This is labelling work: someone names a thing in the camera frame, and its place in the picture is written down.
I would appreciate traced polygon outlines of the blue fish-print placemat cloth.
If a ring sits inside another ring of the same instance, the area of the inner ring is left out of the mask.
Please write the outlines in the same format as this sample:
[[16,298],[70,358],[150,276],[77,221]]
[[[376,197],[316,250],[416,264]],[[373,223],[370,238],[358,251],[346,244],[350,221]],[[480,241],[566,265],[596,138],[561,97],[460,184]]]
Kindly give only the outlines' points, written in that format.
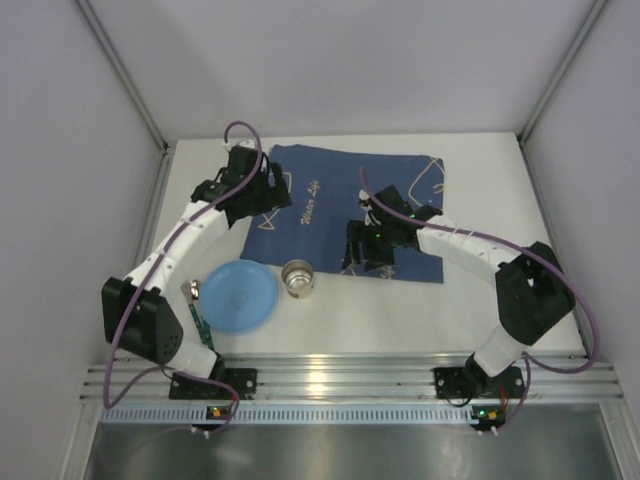
[[246,260],[283,266],[301,259],[317,272],[343,274],[347,224],[365,216],[359,205],[361,168],[373,192],[393,185],[413,208],[444,203],[444,162],[428,155],[275,145],[269,158],[281,165],[292,204],[252,220],[240,254]]

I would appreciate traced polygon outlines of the light blue plastic plate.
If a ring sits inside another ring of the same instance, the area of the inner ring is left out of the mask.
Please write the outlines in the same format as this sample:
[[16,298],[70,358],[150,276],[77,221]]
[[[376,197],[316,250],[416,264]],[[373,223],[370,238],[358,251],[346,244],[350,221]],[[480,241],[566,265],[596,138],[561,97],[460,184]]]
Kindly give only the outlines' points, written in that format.
[[225,263],[199,288],[207,325],[225,334],[247,333],[268,320],[278,300],[278,285],[262,264],[250,260]]

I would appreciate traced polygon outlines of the spoon with green handle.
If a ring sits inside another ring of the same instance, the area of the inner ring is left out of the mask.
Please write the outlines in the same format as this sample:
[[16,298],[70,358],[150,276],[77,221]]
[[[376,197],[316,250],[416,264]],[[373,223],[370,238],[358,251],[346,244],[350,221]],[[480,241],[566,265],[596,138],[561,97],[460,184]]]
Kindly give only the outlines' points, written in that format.
[[200,299],[200,286],[201,282],[199,280],[192,280],[190,282],[190,295],[193,301],[198,301]]

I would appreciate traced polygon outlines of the fork with green handle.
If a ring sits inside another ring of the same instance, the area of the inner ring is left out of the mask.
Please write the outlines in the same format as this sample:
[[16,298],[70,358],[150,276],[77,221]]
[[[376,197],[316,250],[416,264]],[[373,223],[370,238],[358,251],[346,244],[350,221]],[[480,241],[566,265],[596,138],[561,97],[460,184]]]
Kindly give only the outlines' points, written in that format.
[[197,331],[199,333],[200,336],[200,340],[201,342],[210,350],[214,351],[215,350],[215,346],[213,343],[213,339],[211,336],[211,330],[209,325],[207,324],[207,322],[204,320],[204,317],[202,315],[201,312],[201,308],[200,308],[200,299],[198,301],[193,301],[191,299],[191,295],[190,295],[190,281],[185,281],[182,285],[181,285],[181,291],[183,296],[186,299],[187,302],[187,306],[189,308],[189,311],[191,313],[192,319],[196,325]]

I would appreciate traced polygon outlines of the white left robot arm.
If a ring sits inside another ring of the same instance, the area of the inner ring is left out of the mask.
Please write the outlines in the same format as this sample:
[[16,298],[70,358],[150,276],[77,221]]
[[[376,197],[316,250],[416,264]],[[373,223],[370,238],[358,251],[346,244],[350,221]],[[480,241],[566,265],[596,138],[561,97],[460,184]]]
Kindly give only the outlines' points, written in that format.
[[104,284],[106,341],[159,366],[216,378],[221,357],[201,342],[181,287],[237,221],[291,203],[280,164],[254,148],[231,147],[226,166],[194,189],[155,250],[124,278]]

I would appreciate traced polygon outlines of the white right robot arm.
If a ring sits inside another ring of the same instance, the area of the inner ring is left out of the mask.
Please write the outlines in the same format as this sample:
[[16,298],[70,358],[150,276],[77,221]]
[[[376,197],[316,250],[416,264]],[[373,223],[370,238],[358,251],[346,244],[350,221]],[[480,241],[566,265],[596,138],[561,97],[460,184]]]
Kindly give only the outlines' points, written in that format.
[[412,208],[393,186],[375,195],[360,191],[358,203],[365,216],[347,224],[343,269],[392,266],[395,250],[407,248],[447,260],[494,288],[499,324],[465,363],[472,382],[496,379],[575,307],[544,243],[524,251],[505,246],[458,227],[436,207]]

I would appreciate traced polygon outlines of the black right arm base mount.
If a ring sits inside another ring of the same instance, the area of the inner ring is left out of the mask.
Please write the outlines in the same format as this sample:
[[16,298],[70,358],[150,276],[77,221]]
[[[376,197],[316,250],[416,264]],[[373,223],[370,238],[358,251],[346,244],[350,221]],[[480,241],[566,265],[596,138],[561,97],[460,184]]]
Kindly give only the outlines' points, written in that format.
[[433,370],[436,397],[454,406],[476,399],[520,399],[525,390],[522,370],[513,364],[496,376],[488,375],[471,355],[462,366]]

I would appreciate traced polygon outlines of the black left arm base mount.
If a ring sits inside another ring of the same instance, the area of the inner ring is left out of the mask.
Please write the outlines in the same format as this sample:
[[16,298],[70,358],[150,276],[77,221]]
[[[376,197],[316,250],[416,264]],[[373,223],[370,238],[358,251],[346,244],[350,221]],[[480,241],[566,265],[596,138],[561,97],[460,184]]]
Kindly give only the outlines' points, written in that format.
[[171,400],[250,400],[256,393],[258,371],[229,367],[225,360],[220,360],[208,378],[173,371],[170,380]]

